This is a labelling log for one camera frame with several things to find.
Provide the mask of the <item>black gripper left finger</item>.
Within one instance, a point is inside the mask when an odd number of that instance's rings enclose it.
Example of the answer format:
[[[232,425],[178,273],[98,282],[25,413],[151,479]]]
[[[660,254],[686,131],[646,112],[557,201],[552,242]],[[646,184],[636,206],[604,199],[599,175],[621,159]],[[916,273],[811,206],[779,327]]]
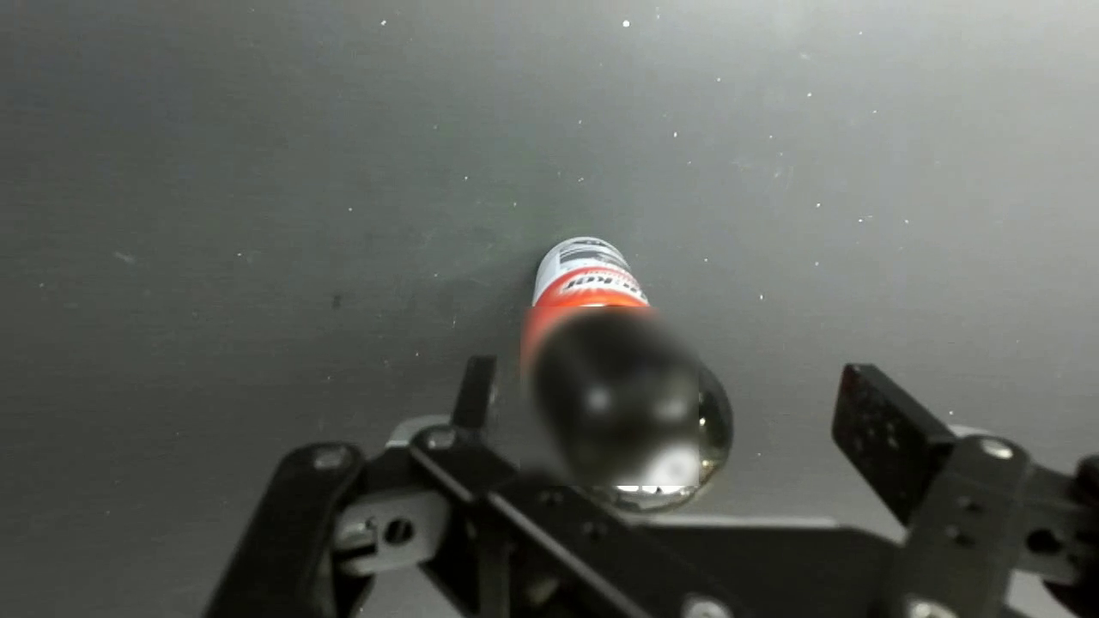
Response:
[[[484,430],[494,406],[494,361],[470,356],[464,365],[460,390],[448,413],[457,430]]]

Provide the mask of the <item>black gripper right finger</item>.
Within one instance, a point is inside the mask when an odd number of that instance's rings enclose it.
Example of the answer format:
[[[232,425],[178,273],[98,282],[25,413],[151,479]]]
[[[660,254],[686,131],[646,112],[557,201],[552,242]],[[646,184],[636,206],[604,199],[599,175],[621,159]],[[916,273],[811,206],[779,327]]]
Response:
[[[829,439],[896,520],[910,520],[958,442],[874,365],[842,371]]]

